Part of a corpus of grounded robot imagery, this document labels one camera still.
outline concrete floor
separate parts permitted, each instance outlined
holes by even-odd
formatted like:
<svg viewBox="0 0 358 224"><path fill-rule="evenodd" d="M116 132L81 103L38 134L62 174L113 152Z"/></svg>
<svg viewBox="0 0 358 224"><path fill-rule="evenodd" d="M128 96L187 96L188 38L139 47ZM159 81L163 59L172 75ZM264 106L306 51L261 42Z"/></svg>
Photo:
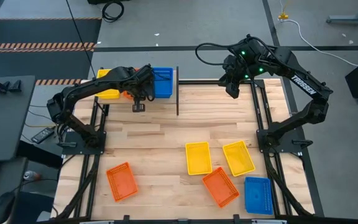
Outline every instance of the concrete floor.
<svg viewBox="0 0 358 224"><path fill-rule="evenodd" d="M75 17L101 16L99 9L102 6L88 5L85 0L69 0L69 3ZM268 0L268 3L275 20L280 13L280 3L278 0ZM272 44L262 1L132 0L124 5L126 11L120 21L112 24L103 21L98 47L188 46L202 42L232 44L248 33ZM286 9L290 18L301 24L303 36L312 44L323 46L350 45L350 40L353 45L358 45L358 26L325 23L330 14L349 15L357 11L358 1L354 0L298 0L291 1ZM5 0L0 8L0 17L5 18L69 16L62 0ZM299 38L296 25L281 24L276 20L274 23L281 45L306 45ZM332 53L358 63L358 51ZM222 50L201 52L202 57L212 62L222 61L227 54ZM314 141L309 150L324 214L327 217L358 218L358 105L344 79L354 67L313 51L295 52L295 55L304 68L334 90L326 121L304 126L306 138ZM96 69L119 65L140 67L145 63L160 67L179 66L181 78L219 78L224 72L220 67L202 64L193 51L185 50L95 52L92 59ZM32 104L45 105L63 87L37 86ZM301 110L310 99L298 87L292 88ZM32 111L47 115L45 108L33 108ZM30 114L27 123L50 122ZM29 138L41 129L25 128L24 134ZM29 169L46 177L56 175L55 171L38 164L31 164ZM53 186L45 184L27 187L29 191L53 194Z"/></svg>

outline black cable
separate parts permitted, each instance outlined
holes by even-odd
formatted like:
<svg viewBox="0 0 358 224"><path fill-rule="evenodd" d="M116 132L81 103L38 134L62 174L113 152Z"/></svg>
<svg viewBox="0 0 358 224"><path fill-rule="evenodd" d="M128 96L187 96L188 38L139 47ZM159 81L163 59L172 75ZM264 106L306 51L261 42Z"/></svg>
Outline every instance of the black cable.
<svg viewBox="0 0 358 224"><path fill-rule="evenodd" d="M278 59L278 57L274 54L274 52L272 51L272 49L270 49L270 48L268 47L268 45L265 44L265 42L263 42L263 41L262 41L261 39L259 39L258 37L247 37L247 38L248 38L249 40L252 40L252 39L257 40L259 43L261 43L261 44L266 48L266 50L277 60L277 62L278 62L280 65L282 65L282 66L284 66L284 67L287 67L287 68L289 68L290 70L294 70L294 71L296 71L296 72L303 73L303 74L306 75L306 76L309 75L309 74L307 74L306 72L303 72L303 71L301 71L301 70L295 69L295 68L293 68L293 67L291 67L291 66L285 64L284 62L282 62L282 61L281 61L280 59Z"/></svg>
<svg viewBox="0 0 358 224"><path fill-rule="evenodd" d="M277 150L276 150L274 147L271 147L271 149L273 149L273 150L278 154ZM270 153L269 153L268 156L269 156L270 158L274 158L274 157L275 157L275 154L273 153L273 156L270 156Z"/></svg>
<svg viewBox="0 0 358 224"><path fill-rule="evenodd" d="M52 121L52 119L48 118L47 116L44 116L44 115L41 115L41 114L36 114L36 113L34 113L34 112L31 112L30 110L29 110L29 113L30 113L30 114L33 114L33 115L36 115L36 116L43 117L43 118L47 118L48 120Z"/></svg>
<svg viewBox="0 0 358 224"><path fill-rule="evenodd" d="M27 137L25 137L24 134L22 134L22 137L25 138L27 141L32 142L30 139L28 139Z"/></svg>
<svg viewBox="0 0 358 224"><path fill-rule="evenodd" d="M82 43L82 47L84 48L86 57L88 58L89 64L91 65L91 69L92 69L93 76L96 78L96 74L94 73L94 70L93 70L91 58L90 58L90 56L88 55L88 52L86 51L84 42L82 41L82 37L81 37L80 31L78 30L77 23L75 22L75 19L74 19L73 13L72 13L72 11L71 11L70 4L68 3L68 0L66 0L66 3L67 3L68 10L70 11L71 19L73 20L75 29L77 30L78 37L80 38L80 41L81 41L81 43Z"/></svg>
<svg viewBox="0 0 358 224"><path fill-rule="evenodd" d="M305 169L305 161L303 160L303 157L301 155L294 153L294 152L291 152L291 154L293 154L294 156L296 156L298 159L301 160L303 169Z"/></svg>
<svg viewBox="0 0 358 224"><path fill-rule="evenodd" d="M119 15L117 17L114 16L110 16L107 12L106 9L111 5L111 4L117 4L121 7L121 12L119 13ZM119 1L111 1L111 2L107 2L103 8L102 8L102 18L104 21L106 22L116 22L119 18L121 18L121 16L124 14L124 5L119 2Z"/></svg>
<svg viewBox="0 0 358 224"><path fill-rule="evenodd" d="M13 190L11 190L10 192L13 192L15 191L16 189L18 189L19 187L22 187L22 186L25 186L26 184L30 184L30 183L34 183L34 182L38 182L38 181L44 181L44 180L53 180L53 181L56 181L58 182L57 180L55 179L39 179L39 180L31 180L31 181L28 181L26 183L21 183L19 186L15 187Z"/></svg>
<svg viewBox="0 0 358 224"><path fill-rule="evenodd" d="M234 46L237 46L237 45L241 45L244 43L244 41L240 41L236 44L231 44L231 45L220 45L220 44L214 44L214 43L202 43L202 44L199 44L199 46L196 47L196 57L198 58L198 60L200 60L201 62L207 64L207 65L227 65L226 63L210 63L210 62L206 62L204 61L199 55L198 55L198 49L202 46L205 46L205 45L211 45L211 46L215 46L215 47L222 47L222 48L227 48L229 49L230 47L234 47Z"/></svg>
<svg viewBox="0 0 358 224"><path fill-rule="evenodd" d="M47 107L47 106L37 106L37 105L30 105L30 106L33 106L33 107L41 107L41 108Z"/></svg>
<svg viewBox="0 0 358 224"><path fill-rule="evenodd" d="M70 161L72 158L74 158L74 157L75 157L75 155L71 155L66 161L64 161L64 162L62 163L62 165L60 166L60 168L59 168L59 170L58 170L58 172L57 172L57 176L56 176L56 179L57 179L57 180L58 180L59 177L60 177L60 171L62 171L63 166L64 166L68 161Z"/></svg>
<svg viewBox="0 0 358 224"><path fill-rule="evenodd" d="M57 209L55 208L55 206L52 205L52 209L55 210L56 212L56 217L59 215L59 212L57 211Z"/></svg>
<svg viewBox="0 0 358 224"><path fill-rule="evenodd" d="M74 157L75 157L75 155L71 155L71 156L60 166L60 169L62 169L63 166L64 166L68 161L70 161L72 158L74 158Z"/></svg>

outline wooden table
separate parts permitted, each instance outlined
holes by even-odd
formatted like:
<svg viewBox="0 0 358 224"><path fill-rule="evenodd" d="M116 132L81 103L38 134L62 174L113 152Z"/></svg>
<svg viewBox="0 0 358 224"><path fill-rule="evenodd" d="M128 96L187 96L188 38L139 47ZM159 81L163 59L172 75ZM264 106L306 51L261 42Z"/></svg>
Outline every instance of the wooden table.
<svg viewBox="0 0 358 224"><path fill-rule="evenodd" d="M273 120L288 118L280 80L266 79L265 86ZM175 94L169 100L146 103L144 113L132 113L132 102L123 97L99 101L113 105L106 121L106 150L100 159L92 220L122 220L124 215L135 220L232 218L233 214L239 214L241 218L270 217L245 210L244 177L267 176L257 145L257 122L250 85L241 86L240 97L236 100L216 85L180 85L179 96L179 116L176 115ZM77 102L75 116L89 123L92 104L93 97ZM240 140L246 142L256 170L233 177L222 146ZM190 176L187 173L185 144L200 141L209 142L213 169L223 167L240 192L240 197L224 208L219 208L206 190L201 180L204 175ZM313 212L302 162L291 154L282 154L281 159L288 188L309 212ZM83 156L76 156L60 173L55 197L59 212L77 191L82 160ZM131 165L139 191L116 203L106 170L123 162ZM276 189L283 212L282 195L277 186ZM85 202L82 215L85 214Z"/></svg>

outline hazard tape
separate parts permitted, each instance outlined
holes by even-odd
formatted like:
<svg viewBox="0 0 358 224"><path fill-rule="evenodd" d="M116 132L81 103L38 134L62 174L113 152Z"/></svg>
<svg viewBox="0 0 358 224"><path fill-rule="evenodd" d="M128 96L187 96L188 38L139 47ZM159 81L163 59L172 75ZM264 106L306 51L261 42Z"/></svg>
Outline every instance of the hazard tape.
<svg viewBox="0 0 358 224"><path fill-rule="evenodd" d="M0 53L5 52L73 52L84 51L84 49L0 49ZM93 52L94 49L86 49L86 51Z"/></svg>
<svg viewBox="0 0 358 224"><path fill-rule="evenodd" d="M50 80L37 80L35 85L74 85L81 83L80 78L74 79L50 79Z"/></svg>
<svg viewBox="0 0 358 224"><path fill-rule="evenodd" d="M80 42L57 42L57 43L0 43L0 49L92 49L95 46L92 42L85 42L84 46Z"/></svg>
<svg viewBox="0 0 358 224"><path fill-rule="evenodd" d="M65 17L65 18L0 18L0 21L6 21L6 20L32 20L32 21L39 21L39 20L69 20L72 19L71 17ZM85 20L85 19L102 19L100 17L79 17L74 18L75 20Z"/></svg>
<svg viewBox="0 0 358 224"><path fill-rule="evenodd" d="M60 43L0 43L0 52L64 52L93 51L95 43L60 42Z"/></svg>

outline cable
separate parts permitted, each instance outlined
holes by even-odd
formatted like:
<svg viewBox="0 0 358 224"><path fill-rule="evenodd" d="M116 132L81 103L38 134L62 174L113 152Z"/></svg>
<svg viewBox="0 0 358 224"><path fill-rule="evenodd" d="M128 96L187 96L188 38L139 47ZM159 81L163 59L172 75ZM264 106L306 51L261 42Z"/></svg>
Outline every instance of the cable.
<svg viewBox="0 0 358 224"><path fill-rule="evenodd" d="M64 162L62 163L62 165L60 166L60 168L59 168L59 170L58 170L58 172L57 172L57 176L56 176L56 179L57 179L57 180L58 180L59 177L60 177L60 171L62 171L63 166L64 166L68 161L70 161L72 158L74 158L74 157L75 157L75 155L71 155L66 161L64 161Z"/></svg>
<svg viewBox="0 0 358 224"><path fill-rule="evenodd" d="M196 57L198 58L198 60L200 60L201 62L207 64L207 65L227 65L226 63L210 63L210 62L206 62L204 61L199 55L198 55L198 49L202 46L205 46L205 45L210 45L210 46L215 46L215 47L222 47L222 48L230 48L230 47L234 47L234 46L237 46L237 45L241 45L243 44L244 42L243 41L240 41L236 44L231 44L231 45L220 45L220 44L214 44L214 43L202 43L202 44L199 44L199 46L196 47Z"/></svg>
<svg viewBox="0 0 358 224"><path fill-rule="evenodd" d="M47 107L47 106L36 106L36 105L30 105L30 106L33 106L33 107L42 107L42 108Z"/></svg>
<svg viewBox="0 0 358 224"><path fill-rule="evenodd" d="M27 137L25 137L24 134L22 134L22 137L25 138L27 141L32 142L30 139L28 139Z"/></svg>
<svg viewBox="0 0 358 224"><path fill-rule="evenodd" d="M64 161L64 162L62 163L62 166L60 166L60 169L62 169L63 166L64 166L68 161L70 161L72 158L74 158L74 157L75 157L75 155L71 155L66 161Z"/></svg>
<svg viewBox="0 0 358 224"><path fill-rule="evenodd" d="M56 125L28 125L26 122L24 123L24 125L26 125L29 128L51 128L51 127L55 127Z"/></svg>
<svg viewBox="0 0 358 224"><path fill-rule="evenodd" d="M117 17L114 16L110 16L107 12L106 9L111 5L111 4L117 4L121 7L121 12L119 13L119 15ZM106 22L116 22L119 18L121 18L121 16L124 14L124 5L119 2L119 1L111 1L108 2L104 5L104 7L102 8L102 18L104 21Z"/></svg>
<svg viewBox="0 0 358 224"><path fill-rule="evenodd" d="M77 23L75 22L75 19L74 19L73 13L72 13L72 11L71 11L70 4L68 3L68 0L66 0L66 3L67 3L68 10L70 11L71 19L73 20L75 29L77 30L78 37L80 38L80 41L81 41L81 43L82 43L82 47L84 48L86 57L88 58L89 64L91 65L91 69L92 69L93 76L96 78L96 74L94 73L94 70L93 70L91 58L90 58L90 56L88 55L88 52L86 51L84 42L82 41L82 37L81 37L80 31L78 30Z"/></svg>
<svg viewBox="0 0 358 224"><path fill-rule="evenodd" d="M336 57L336 58L338 58L338 59L340 59L340 60L342 60L342 61L348 63L349 65L358 66L358 64L354 64L354 63L352 63L352 62L349 62L348 60L343 59L343 58L341 58L341 57L339 57L339 56L337 56L337 55L334 55L334 54L331 54L331 53L327 53L327 52L323 52L323 51L317 49L316 47L314 47L313 45L311 45L311 44L302 36L301 26L299 25L299 23L298 23L297 21L294 21L294 20L292 20L292 19L281 19L281 20L279 19L279 21L280 21L280 22L292 22L292 23L295 23L295 24L298 26L298 32L299 32L299 36L301 37L301 39L302 39L305 43L307 43L311 48L317 50L318 52L320 52L320 53L322 53L322 54L325 54L325 55L330 55L330 56L332 56L332 57Z"/></svg>
<svg viewBox="0 0 358 224"><path fill-rule="evenodd" d="M283 14L283 13L284 13L284 9L283 9L283 3L281 2L281 0L280 0L280 5L281 5L281 14Z"/></svg>
<svg viewBox="0 0 358 224"><path fill-rule="evenodd" d="M47 116L44 116L44 115L41 115L41 114L36 114L36 113L33 113L29 110L29 113L30 114L33 114L33 115L36 115L36 116L40 116L40 117L43 117L43 118L47 118L48 120L52 121L52 119L48 118Z"/></svg>
<svg viewBox="0 0 358 224"><path fill-rule="evenodd" d="M59 213L58 213L57 209L55 208L55 206L52 205L52 209L55 210L55 212L56 212L56 217L58 217Z"/></svg>
<svg viewBox="0 0 358 224"><path fill-rule="evenodd" d="M277 150L276 150L274 147L271 147L271 149L273 149L273 150L276 152L276 154L278 154ZM269 153L268 156L269 156L270 158L274 158L274 157L275 157L275 154L273 153L273 156L270 156L270 153Z"/></svg>
<svg viewBox="0 0 358 224"><path fill-rule="evenodd" d="M13 192L15 191L16 189L18 189L19 187L23 187L25 186L26 184L30 184L30 183L34 183L34 182L38 182L38 181L44 181L44 180L53 180L53 181L56 181L58 182L57 180L55 179L39 179L39 180L31 180L31 181L28 181L26 183L21 183L19 186L15 187L13 190L11 190L10 192Z"/></svg>

